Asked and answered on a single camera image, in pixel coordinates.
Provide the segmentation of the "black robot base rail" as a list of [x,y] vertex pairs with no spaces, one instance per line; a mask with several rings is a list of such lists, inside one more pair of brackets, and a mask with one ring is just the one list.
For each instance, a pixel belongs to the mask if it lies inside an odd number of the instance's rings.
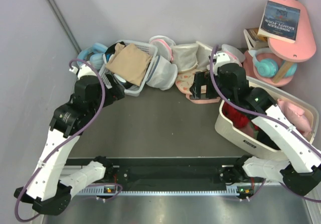
[[227,184],[262,182],[242,177],[237,157],[108,158],[101,182],[116,182],[124,192],[184,192],[226,190]]

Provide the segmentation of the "white mesh laundry bag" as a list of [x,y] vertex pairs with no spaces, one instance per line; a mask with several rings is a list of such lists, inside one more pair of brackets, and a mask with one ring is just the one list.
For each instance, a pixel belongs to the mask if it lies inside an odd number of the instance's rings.
[[178,75],[178,68],[163,56],[157,56],[153,62],[146,84],[160,90],[170,89]]

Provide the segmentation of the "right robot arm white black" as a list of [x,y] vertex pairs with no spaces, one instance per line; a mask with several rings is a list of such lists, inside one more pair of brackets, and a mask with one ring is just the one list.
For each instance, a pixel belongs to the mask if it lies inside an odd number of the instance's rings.
[[290,123],[268,91],[249,84],[243,67],[228,63],[220,66],[216,74],[213,70],[198,71],[190,88],[195,99],[201,97],[202,86],[206,86],[206,98],[219,96],[246,115],[286,156],[283,161],[241,157],[234,169],[237,180],[270,179],[299,196],[306,196],[320,184],[320,151]]

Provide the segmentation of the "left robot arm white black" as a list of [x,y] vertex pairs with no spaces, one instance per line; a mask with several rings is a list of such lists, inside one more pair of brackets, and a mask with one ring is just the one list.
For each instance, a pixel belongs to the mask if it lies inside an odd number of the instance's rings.
[[124,90],[111,74],[106,87],[97,76],[76,81],[69,101],[59,106],[49,125],[47,140],[33,179],[15,190],[17,202],[29,203],[37,214],[59,215],[72,198],[96,181],[115,183],[116,171],[106,157],[98,156],[81,170],[61,177],[68,156],[82,133],[100,111],[124,98]]

